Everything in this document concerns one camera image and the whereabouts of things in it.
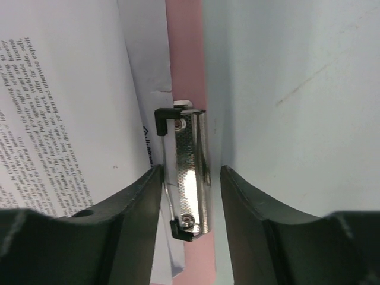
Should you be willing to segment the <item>white printed paper sheets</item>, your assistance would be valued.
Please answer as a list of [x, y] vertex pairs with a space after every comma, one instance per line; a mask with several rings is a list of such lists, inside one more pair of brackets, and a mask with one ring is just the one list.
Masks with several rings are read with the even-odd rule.
[[[152, 166], [163, 164], [154, 111], [172, 107], [169, 39], [165, 1], [118, 1], [135, 92]], [[185, 266], [183, 242], [172, 238], [167, 195], [161, 198], [151, 284], [173, 284]]]

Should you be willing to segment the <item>white printed paper sheet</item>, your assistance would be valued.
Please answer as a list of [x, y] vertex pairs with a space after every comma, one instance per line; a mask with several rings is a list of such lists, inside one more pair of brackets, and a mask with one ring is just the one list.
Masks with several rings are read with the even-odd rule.
[[72, 216], [150, 167], [116, 1], [1, 2], [1, 208]]

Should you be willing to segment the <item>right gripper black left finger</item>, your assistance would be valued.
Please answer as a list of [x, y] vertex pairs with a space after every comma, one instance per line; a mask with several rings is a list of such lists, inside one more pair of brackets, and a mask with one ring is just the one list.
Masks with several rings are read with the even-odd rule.
[[163, 169], [72, 217], [1, 211], [2, 284], [148, 284]]

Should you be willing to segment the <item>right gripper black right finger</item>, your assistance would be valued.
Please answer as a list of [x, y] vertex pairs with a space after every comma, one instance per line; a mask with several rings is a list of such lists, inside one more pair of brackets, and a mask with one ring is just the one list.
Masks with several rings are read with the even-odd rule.
[[379, 213], [296, 210], [220, 172], [235, 284], [378, 284]]

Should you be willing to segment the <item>pink clipboard folder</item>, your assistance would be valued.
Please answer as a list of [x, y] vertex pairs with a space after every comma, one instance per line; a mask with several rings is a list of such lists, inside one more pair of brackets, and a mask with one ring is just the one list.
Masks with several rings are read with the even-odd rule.
[[[166, 1], [172, 93], [207, 108], [201, 1]], [[185, 269], [173, 284], [212, 284], [216, 280], [214, 233], [185, 245]]]

